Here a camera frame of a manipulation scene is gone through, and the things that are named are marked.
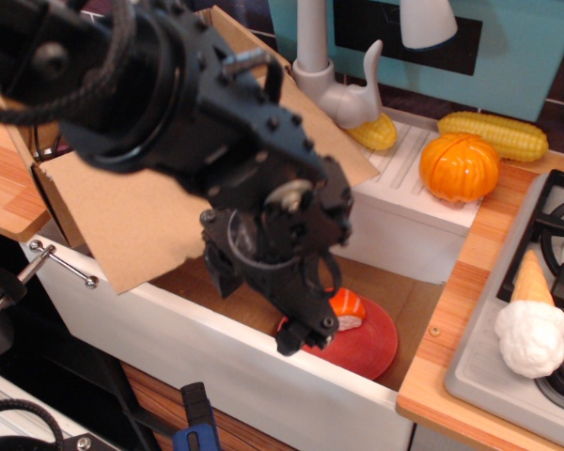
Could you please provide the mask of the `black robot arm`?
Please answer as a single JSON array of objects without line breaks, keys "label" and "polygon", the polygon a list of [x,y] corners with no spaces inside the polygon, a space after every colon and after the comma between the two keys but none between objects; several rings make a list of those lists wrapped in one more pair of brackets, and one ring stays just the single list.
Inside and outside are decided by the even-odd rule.
[{"label": "black robot arm", "polygon": [[0,122],[57,122],[88,164],[151,169],[206,199],[204,260],[222,296],[248,285],[285,317],[291,355],[325,348],[339,322],[333,245],[351,233],[353,198],[338,162],[322,157],[281,103],[284,71],[270,53],[235,53],[181,1],[115,1],[104,20],[83,3],[0,1]]}]

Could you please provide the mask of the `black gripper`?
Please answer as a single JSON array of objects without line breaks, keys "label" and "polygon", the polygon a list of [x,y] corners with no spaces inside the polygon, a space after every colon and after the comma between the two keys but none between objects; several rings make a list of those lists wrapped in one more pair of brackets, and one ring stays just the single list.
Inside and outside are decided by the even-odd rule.
[{"label": "black gripper", "polygon": [[325,348],[338,332],[329,299],[340,288],[340,270],[327,251],[288,257],[267,241],[257,219],[236,210],[200,215],[204,262],[225,299],[248,285],[285,317],[275,336],[277,351],[291,356],[303,346]]}]

